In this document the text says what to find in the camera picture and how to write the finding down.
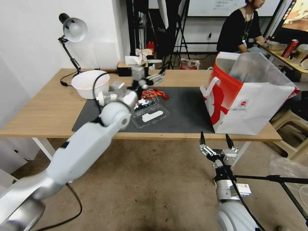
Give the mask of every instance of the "black desk lamp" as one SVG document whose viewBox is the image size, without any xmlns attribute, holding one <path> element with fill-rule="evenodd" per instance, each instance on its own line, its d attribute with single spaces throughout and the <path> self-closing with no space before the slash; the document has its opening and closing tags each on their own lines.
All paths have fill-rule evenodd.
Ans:
<svg viewBox="0 0 308 231">
<path fill-rule="evenodd" d="M 78 62 L 68 52 L 67 48 L 65 47 L 65 43 L 67 41 L 71 41 L 71 42 L 82 41 L 87 35 L 88 27 L 84 21 L 77 19 L 77 18 L 71 18 L 65 13 L 62 13 L 59 15 L 59 20 L 63 24 L 64 35 L 58 38 L 58 40 L 62 44 L 64 50 L 69 56 L 74 67 L 77 69 L 77 74 L 80 74 L 81 67 L 78 64 Z"/>
</svg>

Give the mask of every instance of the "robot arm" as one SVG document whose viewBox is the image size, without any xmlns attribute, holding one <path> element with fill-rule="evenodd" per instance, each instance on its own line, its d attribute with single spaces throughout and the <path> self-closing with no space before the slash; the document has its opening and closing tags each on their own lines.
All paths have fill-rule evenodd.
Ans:
<svg viewBox="0 0 308 231">
<path fill-rule="evenodd" d="M 256 231 L 259 230 L 256 222 L 250 216 L 246 208 L 240 204 L 240 198 L 232 184 L 230 175 L 227 173 L 237 157 L 238 149 L 234 147 L 233 141 L 226 135 L 229 149 L 213 150 L 206 146 L 203 132 L 200 138 L 200 151 L 207 159 L 213 162 L 216 171 L 214 178 L 217 201 L 219 204 L 216 222 L 221 231 Z M 239 187 L 237 190 L 241 196 L 251 194 L 249 186 Z"/>
<path fill-rule="evenodd" d="M 140 75 L 142 71 L 143 68 L 132 71 L 134 81 L 139 79 L 137 82 L 143 83 L 146 78 Z M 152 83 L 162 81 L 163 76 L 163 73 L 152 76 Z M 114 135 L 127 127 L 143 88 L 133 84 L 127 89 L 124 83 L 115 82 L 113 89 L 117 100 L 64 142 L 46 170 L 20 179 L 0 197 L 0 230 L 31 230 L 45 210 L 41 200 L 82 176 L 109 147 Z"/>
</svg>

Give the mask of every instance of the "wooden table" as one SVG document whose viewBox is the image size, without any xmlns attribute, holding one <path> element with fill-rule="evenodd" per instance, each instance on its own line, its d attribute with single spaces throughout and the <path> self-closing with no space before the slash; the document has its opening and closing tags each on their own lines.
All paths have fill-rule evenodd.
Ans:
<svg viewBox="0 0 308 231">
<path fill-rule="evenodd" d="M 0 131 L 0 136 L 32 137 L 49 159 L 55 150 L 47 138 L 69 138 L 86 100 L 72 87 L 60 84 L 60 78 L 74 72 L 74 69 L 61 69 L 28 104 Z M 156 74 L 158 70 L 149 70 Z M 207 84 L 211 71 L 208 70 L 166 70 L 165 80 L 157 87 L 199 87 Z M 114 81 L 130 85 L 131 77 L 110 74 L 110 84 Z M 226 139 L 224 134 L 204 134 L 206 140 Z M 281 137 L 268 123 L 258 135 L 230 135 L 234 141 L 280 141 Z M 114 139 L 161 139 L 183 140 L 200 138 L 199 133 L 122 133 Z"/>
<path fill-rule="evenodd" d="M 286 65 L 288 68 L 290 69 L 295 69 L 300 73 L 308 73 L 308 70 L 303 69 L 301 67 L 301 60 L 293 58 L 293 59 L 289 59 L 289 58 L 283 58 L 281 55 L 283 53 L 284 50 L 280 50 L 280 51 L 272 51 L 269 50 L 268 47 L 264 46 L 263 44 L 257 42 L 257 44 L 263 48 L 268 54 L 271 55 L 271 57 L 269 58 L 269 60 L 271 62 L 273 62 L 274 58 L 278 59 L 279 61 L 281 61 L 284 65 Z"/>
</svg>

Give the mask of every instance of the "black t-shirt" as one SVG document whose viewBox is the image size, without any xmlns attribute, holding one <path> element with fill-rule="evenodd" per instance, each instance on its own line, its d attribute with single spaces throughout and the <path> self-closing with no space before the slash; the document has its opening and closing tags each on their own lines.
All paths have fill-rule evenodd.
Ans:
<svg viewBox="0 0 308 231">
<path fill-rule="evenodd" d="M 218 43 L 217 51 L 236 52 L 238 46 L 243 44 L 244 32 L 248 32 L 248 36 L 244 39 L 247 47 L 252 47 L 248 43 L 248 39 L 261 36 L 258 12 L 254 11 L 253 18 L 246 21 L 241 10 L 236 10 L 226 19 L 222 26 Z"/>
</svg>

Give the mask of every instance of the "tissue box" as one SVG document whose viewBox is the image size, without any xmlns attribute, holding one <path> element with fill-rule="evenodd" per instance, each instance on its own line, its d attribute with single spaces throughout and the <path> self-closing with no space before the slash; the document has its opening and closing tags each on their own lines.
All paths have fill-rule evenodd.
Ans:
<svg viewBox="0 0 308 231">
<path fill-rule="evenodd" d="M 148 62 L 141 62 L 141 66 L 145 65 L 144 67 L 144 76 L 149 76 L 149 64 Z M 134 65 L 126 65 L 125 62 L 119 62 L 118 66 L 116 67 L 118 70 L 119 76 L 132 76 L 131 67 Z"/>
</svg>

